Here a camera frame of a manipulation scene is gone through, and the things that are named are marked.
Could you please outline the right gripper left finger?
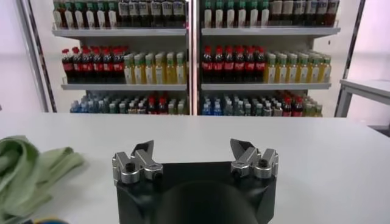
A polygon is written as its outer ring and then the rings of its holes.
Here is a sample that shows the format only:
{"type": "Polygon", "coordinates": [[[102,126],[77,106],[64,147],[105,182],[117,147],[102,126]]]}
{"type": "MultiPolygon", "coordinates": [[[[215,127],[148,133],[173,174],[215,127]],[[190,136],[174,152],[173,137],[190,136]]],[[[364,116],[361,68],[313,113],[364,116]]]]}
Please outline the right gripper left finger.
{"type": "Polygon", "coordinates": [[[114,184],[135,184],[142,178],[156,181],[163,175],[163,165],[152,159],[154,140],[137,144],[130,155],[117,152],[112,158],[114,184]]]}

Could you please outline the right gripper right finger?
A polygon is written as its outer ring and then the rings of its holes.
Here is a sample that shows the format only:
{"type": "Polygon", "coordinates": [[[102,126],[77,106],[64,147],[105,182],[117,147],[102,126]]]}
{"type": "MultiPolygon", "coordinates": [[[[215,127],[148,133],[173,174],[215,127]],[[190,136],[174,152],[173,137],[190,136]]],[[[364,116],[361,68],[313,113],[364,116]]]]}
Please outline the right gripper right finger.
{"type": "Polygon", "coordinates": [[[251,173],[258,179],[277,178],[279,156],[275,149],[266,149],[263,153],[251,142],[230,140],[235,160],[230,171],[235,178],[244,178],[251,173]]]}

